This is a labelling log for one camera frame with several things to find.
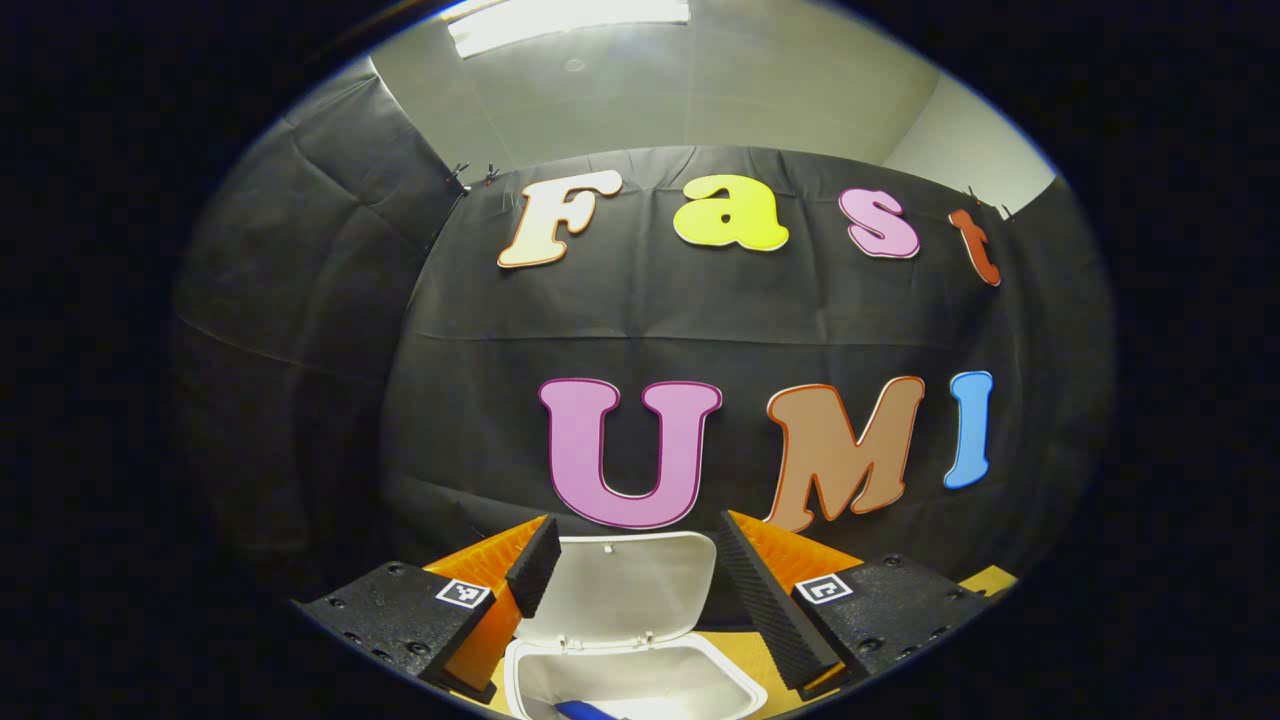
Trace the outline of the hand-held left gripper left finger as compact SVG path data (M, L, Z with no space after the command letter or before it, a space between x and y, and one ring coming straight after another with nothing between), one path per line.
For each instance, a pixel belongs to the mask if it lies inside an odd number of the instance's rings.
M385 562L296 609L398 673L488 703L507 646L535 618L559 557L557 521L541 515L426 566Z

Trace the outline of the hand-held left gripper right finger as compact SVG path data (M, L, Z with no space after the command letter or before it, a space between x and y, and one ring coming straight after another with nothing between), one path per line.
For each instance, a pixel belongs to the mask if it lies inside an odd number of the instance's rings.
M751 626L801 700L888 673L991 606L905 555L860 560L733 510L719 515L714 541Z

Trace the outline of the white desktop garbage bin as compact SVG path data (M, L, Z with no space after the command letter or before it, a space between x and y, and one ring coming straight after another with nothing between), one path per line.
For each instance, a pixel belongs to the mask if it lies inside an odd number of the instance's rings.
M694 628L716 570L694 532L564 537L532 618L503 660L521 720L582 701L613 720L746 720L767 691Z

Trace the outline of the wooden desktop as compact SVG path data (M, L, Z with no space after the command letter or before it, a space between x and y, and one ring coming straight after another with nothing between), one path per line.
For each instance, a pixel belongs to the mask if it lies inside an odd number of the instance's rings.
M960 587L966 591L984 594L988 598L998 597L1016 583L1018 579L1014 575L995 565L959 582ZM749 715L748 720L767 720L791 714L796 708L804 708L815 702L815 700L800 700L796 692L785 688L758 632L701 632L701 635L765 689L765 702L758 711Z

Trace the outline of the black backdrop cloth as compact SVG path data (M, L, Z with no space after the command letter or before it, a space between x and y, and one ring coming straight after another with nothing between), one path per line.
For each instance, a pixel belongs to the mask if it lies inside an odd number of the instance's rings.
M1098 474L1115 331L1051 186L1010 219L860 161L626 149L461 195L370 60L210 200L175 282L178 433L282 593L428 564L585 482L700 480L675 528L780 518L844 552L1023 574Z

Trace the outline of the ceiling light panel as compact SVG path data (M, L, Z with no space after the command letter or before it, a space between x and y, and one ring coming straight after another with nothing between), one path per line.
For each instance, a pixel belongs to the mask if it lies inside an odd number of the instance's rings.
M531 38L604 26L686 24L689 0L466 0L442 14L463 59Z

